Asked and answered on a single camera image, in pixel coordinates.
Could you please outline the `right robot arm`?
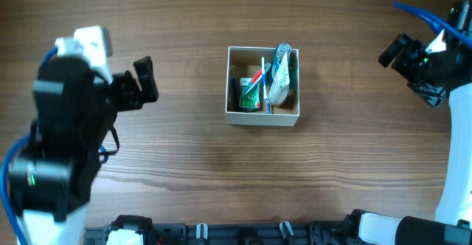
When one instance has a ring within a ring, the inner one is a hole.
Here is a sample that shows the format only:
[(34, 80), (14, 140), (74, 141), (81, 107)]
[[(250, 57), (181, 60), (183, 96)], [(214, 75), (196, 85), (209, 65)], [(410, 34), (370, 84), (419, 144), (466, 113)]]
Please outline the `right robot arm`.
[(448, 103), (451, 140), (445, 184), (433, 220), (355, 211), (342, 234), (362, 244), (470, 244), (471, 1), (453, 4), (446, 20), (419, 7), (394, 6), (425, 21), (436, 35), (424, 44), (401, 33), (378, 62), (404, 77), (432, 108)]

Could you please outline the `teal toothpaste tube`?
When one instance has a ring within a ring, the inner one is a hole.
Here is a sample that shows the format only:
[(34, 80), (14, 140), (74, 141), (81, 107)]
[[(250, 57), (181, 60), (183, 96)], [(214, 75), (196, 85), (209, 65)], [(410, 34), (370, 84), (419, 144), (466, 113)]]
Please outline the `teal toothpaste tube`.
[[(264, 66), (264, 70), (266, 74), (268, 73), (270, 68), (271, 68), (271, 63), (266, 63)], [(242, 91), (242, 95), (245, 95), (249, 91), (251, 91), (259, 83), (261, 79), (262, 79), (262, 69), (259, 69), (257, 73), (253, 76), (253, 78), (247, 84), (247, 88)]]

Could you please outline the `teal mouthwash bottle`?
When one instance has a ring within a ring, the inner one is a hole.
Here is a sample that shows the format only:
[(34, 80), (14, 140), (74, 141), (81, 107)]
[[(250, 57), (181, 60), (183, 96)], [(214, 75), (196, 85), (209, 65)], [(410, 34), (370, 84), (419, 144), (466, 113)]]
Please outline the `teal mouthwash bottle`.
[(287, 43), (279, 44), (274, 53), (271, 67), (271, 82), (279, 85), (289, 83), (291, 45)]

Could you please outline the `green soap box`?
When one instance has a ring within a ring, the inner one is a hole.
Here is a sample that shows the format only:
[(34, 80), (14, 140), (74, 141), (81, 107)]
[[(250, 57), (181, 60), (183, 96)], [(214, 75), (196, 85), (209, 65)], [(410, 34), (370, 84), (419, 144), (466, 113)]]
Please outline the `green soap box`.
[(244, 111), (257, 111), (260, 108), (259, 83), (253, 85), (249, 77), (240, 79), (239, 106)]

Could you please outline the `white lotion tube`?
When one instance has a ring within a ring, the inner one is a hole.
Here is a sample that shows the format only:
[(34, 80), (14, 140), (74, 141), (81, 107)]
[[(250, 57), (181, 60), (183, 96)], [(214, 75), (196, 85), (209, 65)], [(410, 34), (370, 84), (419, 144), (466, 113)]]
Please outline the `white lotion tube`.
[(289, 54), (285, 53), (282, 60), (279, 63), (275, 61), (271, 68), (272, 81), (268, 98), (272, 106), (281, 106), (288, 96), (291, 82), (288, 68), (289, 60)]

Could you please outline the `blue disposable razor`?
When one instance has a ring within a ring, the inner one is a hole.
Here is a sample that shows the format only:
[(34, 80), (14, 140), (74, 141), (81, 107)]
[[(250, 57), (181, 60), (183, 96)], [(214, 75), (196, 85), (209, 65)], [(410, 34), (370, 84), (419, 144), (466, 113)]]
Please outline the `blue disposable razor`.
[(234, 103), (234, 111), (239, 111), (239, 94), (238, 94), (238, 84), (235, 77), (231, 80), (232, 83), (232, 97)]

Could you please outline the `blue white toothbrush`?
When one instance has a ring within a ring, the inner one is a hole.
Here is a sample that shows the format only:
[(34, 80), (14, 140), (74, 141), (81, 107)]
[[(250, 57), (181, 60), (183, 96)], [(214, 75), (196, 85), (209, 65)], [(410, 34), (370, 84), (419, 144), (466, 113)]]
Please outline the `blue white toothbrush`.
[(264, 101), (267, 105), (267, 114), (271, 114), (271, 104), (270, 100), (268, 98), (268, 92), (267, 92), (267, 82), (266, 82), (266, 62), (265, 58), (261, 57), (261, 81), (262, 81), (262, 87), (263, 87), (263, 97)]

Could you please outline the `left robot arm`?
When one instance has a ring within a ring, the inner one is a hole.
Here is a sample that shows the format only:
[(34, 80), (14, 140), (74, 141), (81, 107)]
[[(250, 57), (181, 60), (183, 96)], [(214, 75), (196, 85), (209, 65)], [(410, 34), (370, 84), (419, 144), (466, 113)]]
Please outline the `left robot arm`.
[(159, 98), (150, 57), (134, 62), (136, 74), (108, 82), (84, 58), (43, 63), (33, 86), (37, 117), (2, 168), (2, 198), (20, 244), (78, 242), (102, 164), (107, 134), (117, 136), (118, 113)]

